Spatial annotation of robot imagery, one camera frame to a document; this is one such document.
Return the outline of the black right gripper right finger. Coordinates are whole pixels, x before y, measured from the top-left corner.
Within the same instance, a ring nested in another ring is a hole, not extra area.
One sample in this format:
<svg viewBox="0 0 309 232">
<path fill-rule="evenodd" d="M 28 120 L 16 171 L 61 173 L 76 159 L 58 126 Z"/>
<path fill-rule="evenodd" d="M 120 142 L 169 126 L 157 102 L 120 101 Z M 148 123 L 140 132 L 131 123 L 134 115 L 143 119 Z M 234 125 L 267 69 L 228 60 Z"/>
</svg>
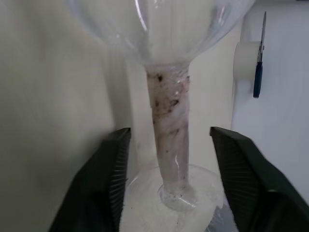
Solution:
<svg viewBox="0 0 309 232">
<path fill-rule="evenodd" d="M 211 127 L 225 195 L 240 232 L 307 232 L 309 206 L 248 137 Z"/>
</svg>

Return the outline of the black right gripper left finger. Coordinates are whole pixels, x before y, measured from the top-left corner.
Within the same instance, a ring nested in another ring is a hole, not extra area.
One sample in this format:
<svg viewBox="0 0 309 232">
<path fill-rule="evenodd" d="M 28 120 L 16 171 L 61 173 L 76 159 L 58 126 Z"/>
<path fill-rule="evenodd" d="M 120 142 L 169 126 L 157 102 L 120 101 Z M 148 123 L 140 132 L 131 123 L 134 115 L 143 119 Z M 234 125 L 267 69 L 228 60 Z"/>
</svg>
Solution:
<svg viewBox="0 0 309 232">
<path fill-rule="evenodd" d="M 75 175 L 51 232 L 117 232 L 124 208 L 130 128 L 105 137 Z"/>
</svg>

